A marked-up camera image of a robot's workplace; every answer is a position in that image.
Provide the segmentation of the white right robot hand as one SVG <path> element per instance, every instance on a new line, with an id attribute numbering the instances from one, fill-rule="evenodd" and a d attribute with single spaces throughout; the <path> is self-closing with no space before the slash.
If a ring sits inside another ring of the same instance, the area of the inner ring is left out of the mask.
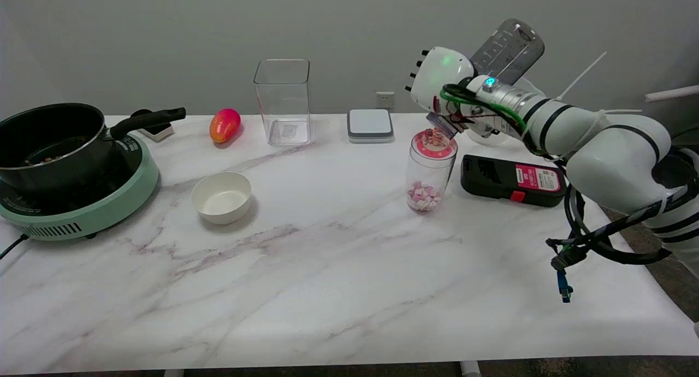
<path id="1" fill-rule="evenodd" d="M 410 84 L 405 91 L 420 108 L 426 110 L 427 121 L 449 139 L 458 133 L 470 131 L 482 138 L 498 132 L 485 125 L 482 108 L 474 101 L 461 98 L 456 93 L 444 90 L 446 84 L 459 85 L 469 82 L 476 75 L 472 62 L 457 51 L 435 46 L 422 51 L 422 60 L 417 61 L 417 70 L 410 73 Z"/>

